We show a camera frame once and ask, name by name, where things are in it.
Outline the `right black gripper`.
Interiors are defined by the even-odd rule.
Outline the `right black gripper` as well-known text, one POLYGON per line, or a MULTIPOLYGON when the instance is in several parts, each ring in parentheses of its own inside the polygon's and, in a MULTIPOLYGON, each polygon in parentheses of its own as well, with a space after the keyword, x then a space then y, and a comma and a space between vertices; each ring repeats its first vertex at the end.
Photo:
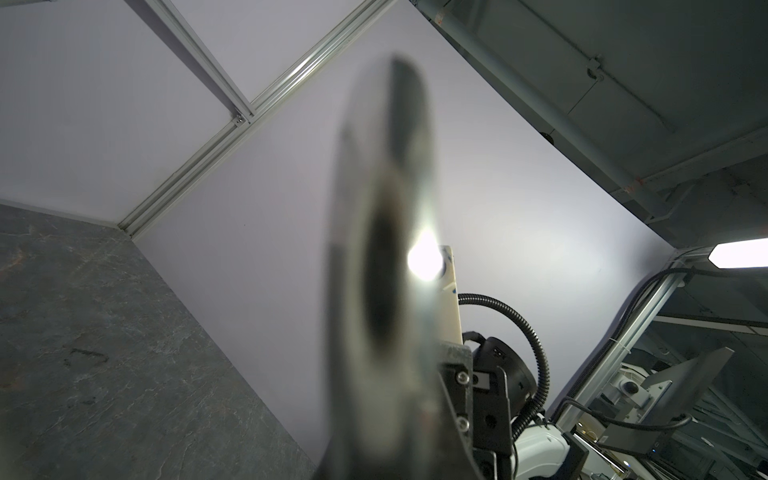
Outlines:
POLYGON ((476 351, 438 347, 443 413, 438 433, 439 479, 510 479, 513 440, 507 368, 514 352, 501 341, 476 351))

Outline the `brass padlock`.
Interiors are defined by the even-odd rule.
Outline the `brass padlock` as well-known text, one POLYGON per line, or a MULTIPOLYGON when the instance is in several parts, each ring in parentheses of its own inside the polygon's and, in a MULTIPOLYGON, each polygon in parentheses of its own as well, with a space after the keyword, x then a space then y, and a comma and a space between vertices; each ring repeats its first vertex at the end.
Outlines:
POLYGON ((399 55, 354 82, 337 141, 326 237, 331 479, 475 479, 440 368, 430 108, 399 55))

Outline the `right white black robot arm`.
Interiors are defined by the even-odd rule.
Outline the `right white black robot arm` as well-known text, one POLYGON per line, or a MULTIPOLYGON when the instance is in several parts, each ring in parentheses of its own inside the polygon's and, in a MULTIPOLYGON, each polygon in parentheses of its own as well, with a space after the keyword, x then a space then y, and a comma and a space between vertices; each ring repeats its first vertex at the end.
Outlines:
POLYGON ((537 383, 519 355, 475 333, 476 349, 442 342, 443 400, 434 479, 580 479, 589 451, 533 405, 537 383))

